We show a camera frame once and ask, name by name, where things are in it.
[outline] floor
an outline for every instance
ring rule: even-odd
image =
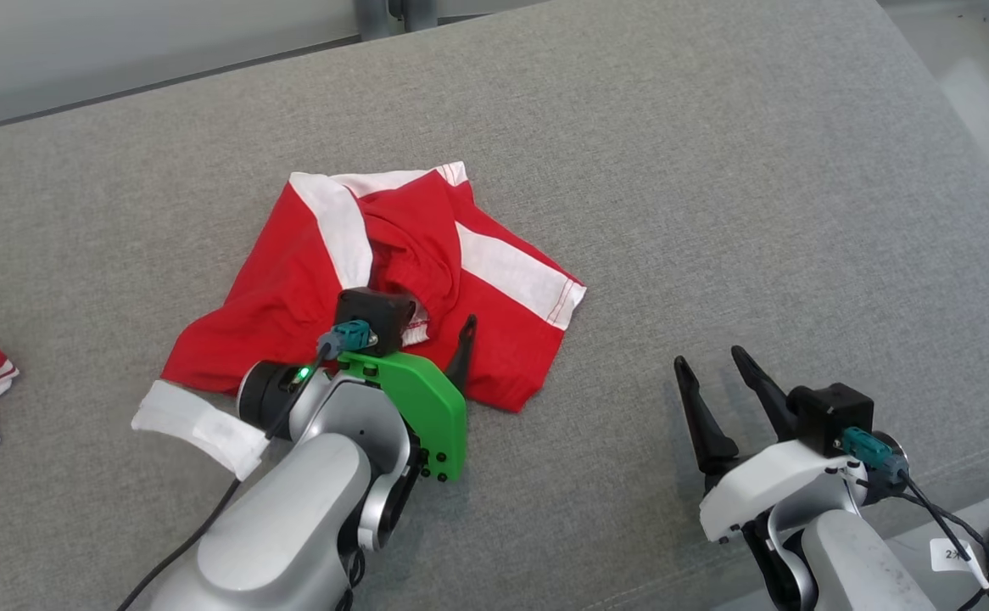
[[[880,0],[989,161],[989,20],[981,0]]]

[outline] black cable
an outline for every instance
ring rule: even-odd
[[[936,520],[936,524],[940,525],[940,530],[943,530],[943,533],[947,535],[947,538],[951,539],[951,542],[955,546],[955,549],[958,550],[958,555],[961,557],[961,559],[963,559],[966,562],[969,562],[970,554],[966,552],[966,548],[964,548],[963,544],[961,544],[961,541],[958,540],[958,536],[955,535],[955,531],[951,530],[951,527],[947,526],[947,523],[944,522],[944,518],[951,519],[952,522],[963,527],[963,529],[967,531],[969,536],[973,537],[973,541],[979,542],[981,548],[983,549],[984,554],[986,554],[986,560],[988,564],[988,574],[986,576],[986,579],[988,580],[988,589],[984,589],[984,588],[979,589],[979,591],[977,591],[975,595],[970,597],[970,599],[967,600],[966,603],[963,603],[963,606],[959,607],[959,611],[967,611],[969,610],[969,608],[973,608],[974,606],[976,606],[977,603],[980,602],[982,596],[988,596],[988,600],[989,600],[989,546],[987,542],[984,541],[984,537],[982,537],[981,534],[978,533],[978,531],[973,529],[972,526],[964,522],[963,519],[957,517],[957,515],[952,515],[951,512],[945,511],[943,507],[939,507],[937,506],[937,504],[930,502],[930,500],[928,500],[928,496],[925,496],[925,493],[921,491],[921,489],[917,486],[916,483],[914,483],[912,477],[909,477],[909,472],[906,472],[903,469],[902,471],[898,472],[898,475],[902,476],[902,479],[905,480],[906,485],[909,487],[910,490],[913,491],[913,494],[916,495],[916,498],[914,498],[913,496],[906,495],[905,492],[898,492],[894,496],[898,496],[898,498],[905,499],[907,500],[907,502],[916,502],[916,504],[921,504],[921,506],[924,506],[925,509],[932,514],[932,518]]]
[[[277,420],[274,423],[272,423],[272,426],[270,426],[267,432],[265,433],[266,440],[272,440],[273,437],[277,436],[277,434],[280,434],[282,427],[288,424],[288,419],[290,417],[290,412],[292,412],[294,408],[294,403],[298,401],[299,395],[301,395],[302,391],[305,390],[305,386],[307,386],[308,383],[310,382],[310,379],[313,378],[313,374],[315,374],[317,368],[321,366],[321,361],[325,360],[325,355],[327,355],[329,348],[331,348],[331,346],[328,344],[321,345],[320,350],[317,351],[317,359],[315,360],[315,362],[313,362],[312,365],[310,365],[309,375],[305,376],[305,378],[302,378],[296,390],[292,392],[292,397],[290,397],[290,400],[288,400],[288,406],[286,406],[285,409],[280,412],[280,415],[278,415]],[[218,504],[216,504],[215,509],[212,510],[212,514],[209,515],[208,519],[204,520],[204,524],[201,524],[200,527],[198,527],[198,529],[196,529],[191,535],[189,535],[189,538],[185,539],[185,542],[183,542],[183,544],[177,546],[177,549],[174,550],[174,552],[170,552],[170,556],[166,557],[165,559],[162,559],[162,562],[160,562],[159,564],[154,565],[154,569],[152,569],[152,571],[148,572],[148,574],[144,576],[144,579],[141,580],[141,583],[137,584],[137,587],[133,588],[133,591],[129,592],[129,596],[126,596],[126,600],[123,601],[121,606],[118,607],[118,611],[126,611],[126,609],[131,606],[133,601],[137,600],[137,596],[141,595],[141,592],[144,591],[144,588],[146,588],[148,584],[152,583],[152,580],[156,579],[156,577],[158,577],[160,573],[165,571],[166,566],[170,566],[172,562],[179,559],[179,557],[183,553],[188,552],[188,549],[191,548],[193,544],[196,544],[198,539],[200,539],[200,537],[203,536],[204,533],[207,533],[212,523],[215,522],[215,519],[219,518],[220,514],[223,513],[223,510],[226,509],[227,503],[231,502],[231,498],[232,496],[234,496],[234,492],[238,490],[238,487],[241,484],[242,484],[241,479],[235,479],[234,482],[231,482],[231,487],[227,488],[226,492],[224,492],[223,498],[220,499],[220,502]],[[363,573],[365,573],[366,572],[365,559],[363,559],[362,568],[363,568]]]
[[[940,512],[936,511],[936,508],[932,506],[932,502],[928,500],[928,496],[925,496],[925,493],[917,487],[916,483],[914,483],[912,477],[909,477],[909,472],[902,469],[902,471],[898,471],[898,475],[902,476],[902,480],[905,480],[906,485],[909,486],[909,489],[912,490],[913,494],[917,496],[918,502],[920,502],[922,506],[925,506],[925,509],[932,514],[932,519],[935,519],[936,524],[940,525],[940,530],[943,530],[943,533],[947,535],[947,538],[951,539],[952,545],[954,545],[955,549],[958,550],[958,555],[961,559],[969,562],[970,554],[966,552],[966,547],[963,546],[963,542],[958,540],[958,535],[955,534],[955,531],[951,530],[951,527],[947,526],[947,523],[943,521],[943,515],[940,515]]]
[[[359,585],[359,581],[362,581],[363,577],[366,576],[366,555],[363,554],[362,548],[355,550],[355,555],[351,559],[351,568],[348,569],[348,583],[351,587],[356,587]]]
[[[313,364],[310,365],[309,374],[305,376],[305,378],[302,378],[301,382],[298,383],[297,388],[294,388],[294,391],[288,400],[288,406],[284,407],[284,409],[280,411],[280,415],[277,415],[277,420],[267,429],[267,432],[265,433],[266,440],[272,440],[273,437],[280,434],[281,430],[284,429],[284,426],[288,425],[288,420],[290,420],[290,412],[294,409],[294,403],[298,402],[298,398],[302,395],[302,391],[305,390],[305,386],[307,386],[310,383],[310,380],[313,379],[313,375],[316,374],[317,368],[321,366],[321,363],[325,360],[325,356],[328,355],[328,351],[331,349],[332,346],[328,343],[321,344],[321,348],[317,351],[317,358],[313,361]]]
[[[858,483],[860,486],[863,486],[864,488],[871,488],[871,484],[866,479],[858,479],[856,480],[856,483]],[[981,546],[981,549],[984,552],[984,558],[986,558],[986,567],[987,567],[986,578],[988,579],[988,585],[989,585],[989,546],[988,546],[988,542],[984,541],[984,537],[981,536],[981,533],[978,533],[978,531],[976,531],[975,527],[970,526],[968,522],[964,521],[964,519],[957,517],[957,515],[949,512],[948,510],[943,509],[943,507],[937,506],[937,504],[933,502],[928,502],[928,504],[925,504],[925,502],[928,501],[928,498],[926,497],[925,497],[925,502],[922,502],[919,498],[917,498],[917,496],[907,495],[905,494],[905,492],[887,491],[887,495],[896,496],[899,499],[904,499],[907,500],[907,502],[912,502],[913,504],[916,504],[916,506],[921,506],[924,507],[925,509],[928,509],[929,512],[932,513],[932,518],[935,518],[936,515],[940,515],[940,517],[944,519],[949,519],[949,521],[954,522],[955,524],[958,524],[959,526],[963,527],[963,529],[966,530],[966,533],[973,539],[973,541],[976,542],[976,544]],[[952,534],[951,530],[944,530],[944,531],[949,535]],[[981,598],[983,598],[984,596],[988,596],[988,600],[989,600],[989,588],[988,589],[982,588],[979,589],[979,591],[976,591],[975,594],[973,594],[973,596],[971,596],[969,600],[966,601],[966,603],[963,603],[963,606],[958,608],[958,611],[969,611],[971,608],[975,607],[977,603],[980,603]]]
[[[918,504],[918,506],[921,506],[921,507],[924,506],[924,503],[920,502],[920,499],[918,499],[917,496],[907,495],[907,494],[905,494],[905,492],[897,492],[896,494],[894,494],[894,496],[897,496],[897,498],[899,498],[899,499],[905,499],[905,500],[907,500],[907,502],[912,502],[913,504]],[[943,509],[943,507],[937,506],[937,504],[935,504],[935,503],[932,503],[932,507],[943,518],[949,519],[949,521],[954,522],[955,524],[958,524],[959,526],[963,527],[963,529],[966,530],[966,533],[970,536],[970,538],[972,538],[973,541],[976,542],[976,544],[978,544],[979,546],[981,546],[981,550],[984,552],[984,559],[986,560],[987,579],[988,579],[988,583],[989,583],[989,545],[988,545],[988,542],[987,541],[984,541],[984,537],[981,535],[981,533],[978,533],[978,531],[976,531],[975,527],[970,526],[968,522],[964,521],[964,519],[957,517],[957,515],[949,512],[948,510]],[[963,606],[961,606],[961,607],[958,608],[958,611],[969,611],[971,608],[976,607],[976,604],[977,603],[980,603],[981,602],[981,598],[984,597],[986,594],[988,595],[988,598],[989,598],[989,589],[987,589],[987,591],[986,591],[986,589],[979,589],[979,591],[976,591],[975,595],[973,595],[972,597],[970,597],[970,599],[967,600],[966,603],[963,603]]]
[[[144,576],[141,583],[138,583],[137,587],[133,588],[133,591],[129,592],[129,596],[126,596],[126,600],[123,601],[121,606],[118,607],[118,611],[126,611],[126,609],[131,606],[133,601],[137,600],[137,596],[141,595],[144,588],[146,588],[148,584],[152,583],[152,580],[156,579],[156,577],[159,576],[159,573],[164,572],[166,566],[170,566],[172,562],[179,559],[179,557],[185,553],[186,550],[191,548],[193,544],[197,542],[197,539],[199,539],[200,536],[208,530],[212,523],[215,522],[215,519],[220,517],[220,514],[223,513],[223,509],[226,509],[226,504],[231,501],[231,496],[234,496],[234,492],[235,490],[238,490],[239,484],[242,484],[241,479],[235,479],[234,482],[231,482],[231,487],[227,488],[226,492],[224,492],[223,498],[220,499],[218,504],[216,504],[215,509],[212,510],[212,514],[209,515],[208,519],[204,520],[204,524],[201,524],[199,529],[196,529],[191,535],[189,535],[189,538],[185,539],[184,544],[177,546],[177,549],[174,550],[174,552],[170,552],[170,556],[162,559],[162,562],[156,564],[154,569]]]

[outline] gray fabric surface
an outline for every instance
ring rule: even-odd
[[[471,407],[467,474],[418,485],[359,608],[757,589],[697,524],[678,353],[746,449],[732,344],[874,397],[944,506],[989,496],[989,169],[878,5],[555,0],[0,128],[0,609],[114,607],[226,488],[129,421],[290,171],[457,159],[589,293],[524,413]]]

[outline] label sticker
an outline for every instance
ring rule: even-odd
[[[940,573],[942,571],[964,571],[969,573],[969,566],[963,557],[960,556],[958,550],[955,549],[955,544],[951,542],[951,539],[932,539],[929,541],[929,546],[932,548],[932,571]],[[966,553],[973,557],[973,548],[969,545],[968,541],[963,541],[963,547],[966,548]]]

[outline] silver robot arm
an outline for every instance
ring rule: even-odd
[[[254,367],[239,410],[249,397],[260,409],[286,375],[275,363]],[[292,451],[186,554],[154,611],[350,608],[355,563],[387,544],[423,457],[385,392],[344,373],[315,375],[290,413]]]
[[[370,486],[342,434],[294,448],[212,525],[152,608],[332,610],[350,587],[337,537]]]

